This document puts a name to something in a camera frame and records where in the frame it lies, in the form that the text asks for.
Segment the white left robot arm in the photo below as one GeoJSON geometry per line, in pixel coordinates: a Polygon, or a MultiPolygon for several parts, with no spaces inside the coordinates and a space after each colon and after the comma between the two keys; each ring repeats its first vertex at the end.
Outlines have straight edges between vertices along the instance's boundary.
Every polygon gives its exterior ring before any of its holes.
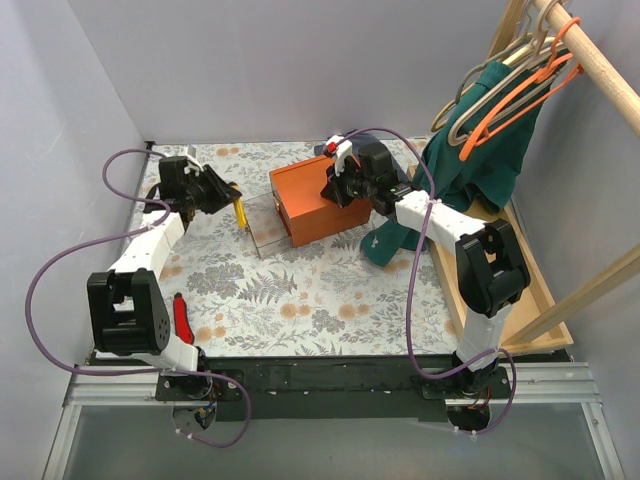
{"type": "Polygon", "coordinates": [[[199,352],[180,338],[159,287],[164,265],[197,213],[213,215],[241,193],[191,155],[159,160],[159,183],[145,198],[142,232],[106,272],[90,275],[87,293],[95,348],[151,366],[182,371],[178,387],[193,400],[213,386],[199,352]]]}

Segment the orange wooden drawer box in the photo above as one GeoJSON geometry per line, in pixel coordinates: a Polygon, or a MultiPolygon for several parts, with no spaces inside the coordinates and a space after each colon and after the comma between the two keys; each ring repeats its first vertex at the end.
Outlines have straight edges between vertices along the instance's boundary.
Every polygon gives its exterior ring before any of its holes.
{"type": "Polygon", "coordinates": [[[269,173],[274,202],[294,247],[363,225],[372,207],[356,199],[348,207],[321,196],[326,170],[333,161],[323,155],[297,162],[269,173]]]}

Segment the yellow utility knife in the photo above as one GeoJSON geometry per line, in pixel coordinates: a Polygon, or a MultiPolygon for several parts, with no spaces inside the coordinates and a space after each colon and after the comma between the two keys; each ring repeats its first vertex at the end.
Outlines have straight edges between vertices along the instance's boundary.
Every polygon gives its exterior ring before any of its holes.
{"type": "Polygon", "coordinates": [[[243,201],[242,201],[242,196],[240,194],[239,197],[235,198],[233,200],[233,207],[234,207],[234,213],[236,216],[236,221],[238,224],[238,227],[242,230],[247,230],[248,228],[248,221],[247,221],[247,217],[246,217],[246,212],[244,209],[244,205],[243,205],[243,201]]]}

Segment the red utility knife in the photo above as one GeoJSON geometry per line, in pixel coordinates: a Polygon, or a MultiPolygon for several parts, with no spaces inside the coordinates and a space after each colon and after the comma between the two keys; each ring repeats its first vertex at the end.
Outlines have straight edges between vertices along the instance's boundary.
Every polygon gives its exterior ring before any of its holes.
{"type": "Polygon", "coordinates": [[[195,335],[189,323],[186,301],[180,292],[177,292],[174,295],[172,307],[175,334],[185,343],[193,345],[195,341],[195,335]]]}

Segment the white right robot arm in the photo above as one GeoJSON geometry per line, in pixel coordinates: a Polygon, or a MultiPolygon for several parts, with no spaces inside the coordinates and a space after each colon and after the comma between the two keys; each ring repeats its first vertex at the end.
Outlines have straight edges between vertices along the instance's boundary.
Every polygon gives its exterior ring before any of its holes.
{"type": "Polygon", "coordinates": [[[452,369],[422,376],[444,380],[464,397],[479,395],[497,368],[506,319],[531,281],[514,229],[503,219],[488,223],[458,212],[401,180],[381,143],[353,152],[350,141],[333,136],[323,152],[332,161],[323,198],[341,208],[363,199],[378,214],[454,256],[458,292],[467,309],[463,334],[452,369]]]}

